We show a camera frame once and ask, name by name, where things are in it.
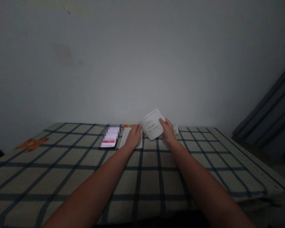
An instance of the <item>gray curtain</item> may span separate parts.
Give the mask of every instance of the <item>gray curtain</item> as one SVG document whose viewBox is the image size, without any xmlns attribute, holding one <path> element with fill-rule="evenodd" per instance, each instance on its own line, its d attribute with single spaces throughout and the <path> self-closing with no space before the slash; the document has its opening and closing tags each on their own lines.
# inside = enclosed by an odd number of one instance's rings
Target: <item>gray curtain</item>
<svg viewBox="0 0 285 228">
<path fill-rule="evenodd" d="M 266 154 L 285 158 L 285 72 L 233 134 Z"/>
</svg>

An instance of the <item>white wall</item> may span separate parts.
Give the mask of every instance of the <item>white wall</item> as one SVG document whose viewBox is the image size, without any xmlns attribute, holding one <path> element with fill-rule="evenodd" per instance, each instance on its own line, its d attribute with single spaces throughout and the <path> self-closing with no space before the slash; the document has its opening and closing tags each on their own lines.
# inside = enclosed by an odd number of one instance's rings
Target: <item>white wall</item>
<svg viewBox="0 0 285 228">
<path fill-rule="evenodd" d="M 54 122 L 156 107 L 231 135 L 285 70 L 285 1 L 27 2 L 0 0 L 5 153 Z"/>
</svg>

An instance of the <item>floor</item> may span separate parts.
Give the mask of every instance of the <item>floor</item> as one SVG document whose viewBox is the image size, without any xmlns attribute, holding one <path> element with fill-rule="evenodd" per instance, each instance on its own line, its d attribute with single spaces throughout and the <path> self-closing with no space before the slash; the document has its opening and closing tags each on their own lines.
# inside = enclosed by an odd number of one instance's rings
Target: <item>floor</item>
<svg viewBox="0 0 285 228">
<path fill-rule="evenodd" d="M 276 159 L 264 154 L 258 148 L 252 147 L 245 142 L 240 142 L 237 138 L 232 138 L 254 156 L 271 167 L 277 173 L 285 178 L 285 162 L 282 159 Z M 282 196 L 282 207 L 267 207 L 254 212 L 247 212 L 247 216 L 256 227 L 285 227 L 285 195 Z"/>
</svg>

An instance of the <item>pixelated screen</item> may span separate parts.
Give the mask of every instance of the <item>pixelated screen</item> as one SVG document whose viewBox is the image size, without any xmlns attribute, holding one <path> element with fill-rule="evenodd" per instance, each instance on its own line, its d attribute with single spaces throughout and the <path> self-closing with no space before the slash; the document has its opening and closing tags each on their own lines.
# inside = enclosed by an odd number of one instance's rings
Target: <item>pixelated screen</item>
<svg viewBox="0 0 285 228">
<path fill-rule="evenodd" d="M 100 143 L 100 147 L 114 147 L 118 139 L 119 127 L 109 127 Z"/>
</svg>

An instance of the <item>table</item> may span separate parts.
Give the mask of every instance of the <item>table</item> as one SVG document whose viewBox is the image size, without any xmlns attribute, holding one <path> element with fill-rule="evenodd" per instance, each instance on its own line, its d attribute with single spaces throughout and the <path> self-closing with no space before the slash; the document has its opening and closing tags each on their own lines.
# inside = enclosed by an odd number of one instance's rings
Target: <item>table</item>
<svg viewBox="0 0 285 228">
<path fill-rule="evenodd" d="M 56 123 L 37 149 L 0 158 L 0 226 L 41 227 L 118 148 L 98 150 L 105 124 Z M 237 201 L 285 193 L 285 179 L 216 128 L 179 127 L 177 139 Z M 162 136 L 136 149 L 97 224 L 197 209 Z"/>
</svg>

